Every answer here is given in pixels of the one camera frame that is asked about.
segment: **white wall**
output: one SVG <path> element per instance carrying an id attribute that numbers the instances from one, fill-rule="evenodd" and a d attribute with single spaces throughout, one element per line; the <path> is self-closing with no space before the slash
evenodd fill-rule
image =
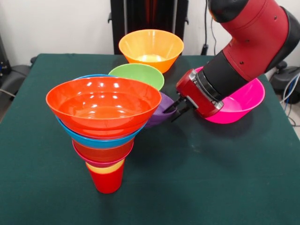
<path id="1" fill-rule="evenodd" d="M 277 0 L 300 20 L 300 1 Z M 189 0 L 183 54 L 199 55 L 204 43 L 205 0 Z M 29 64 L 39 53 L 113 54 L 112 24 L 107 23 L 110 0 L 0 0 L 0 34 L 12 65 Z M 208 54 L 214 40 L 208 21 Z M 216 22 L 217 52 L 230 35 Z M 300 44 L 287 58 L 300 65 Z"/>
<path id="2" fill-rule="evenodd" d="M 12 65 L 39 53 L 113 54 L 110 0 L 0 0 L 0 34 Z"/>

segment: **orange bowl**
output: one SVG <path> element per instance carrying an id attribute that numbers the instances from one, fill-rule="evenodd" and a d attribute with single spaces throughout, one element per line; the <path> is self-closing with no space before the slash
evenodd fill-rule
<path id="1" fill-rule="evenodd" d="M 114 131 L 125 136 L 142 127 L 161 102 L 160 92 L 137 80 L 92 77 L 72 80 L 52 88 L 46 102 L 52 112 L 74 132 L 90 136 Z"/>
<path id="2" fill-rule="evenodd" d="M 110 149 L 95 149 L 84 146 L 74 139 L 72 140 L 77 151 L 85 158 L 99 163 L 108 163 L 116 161 L 127 155 L 132 149 L 134 138 L 129 142 Z"/>
<path id="3" fill-rule="evenodd" d="M 129 63 L 147 64 L 161 73 L 170 69 L 183 48 L 178 36 L 164 30 L 134 31 L 119 42 L 119 49 Z"/>

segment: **purple bowl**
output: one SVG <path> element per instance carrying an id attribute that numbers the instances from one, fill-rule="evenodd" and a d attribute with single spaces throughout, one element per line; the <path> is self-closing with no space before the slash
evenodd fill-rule
<path id="1" fill-rule="evenodd" d="M 145 128 L 150 128 L 156 125 L 159 125 L 160 123 L 164 122 L 168 118 L 170 118 L 177 110 L 175 108 L 172 112 L 163 113 L 164 110 L 166 110 L 170 105 L 174 103 L 174 101 L 164 93 L 160 92 L 162 96 L 162 100 L 157 108 L 157 110 L 153 113 L 153 115 L 150 117 L 148 122 L 146 123 Z"/>

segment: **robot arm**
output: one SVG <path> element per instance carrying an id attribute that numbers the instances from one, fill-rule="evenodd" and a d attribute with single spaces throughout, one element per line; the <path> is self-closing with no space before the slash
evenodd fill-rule
<path id="1" fill-rule="evenodd" d="M 185 100 L 202 117 L 218 112 L 225 97 L 271 70 L 300 41 L 299 22 L 274 0 L 209 0 L 209 9 L 232 40 L 202 71 L 191 69 L 178 81 L 174 103 Z"/>

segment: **green table cover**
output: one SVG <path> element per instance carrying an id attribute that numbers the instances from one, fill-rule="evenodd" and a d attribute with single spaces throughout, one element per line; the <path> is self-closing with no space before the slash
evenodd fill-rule
<path id="1" fill-rule="evenodd" d="M 176 82 L 210 59 L 180 56 L 162 91 L 176 99 Z M 0 124 L 1 225 L 300 224 L 299 140 L 264 75 L 265 100 L 234 124 L 189 111 L 144 129 L 121 188 L 99 193 L 45 96 L 124 63 L 121 55 L 38 56 Z"/>

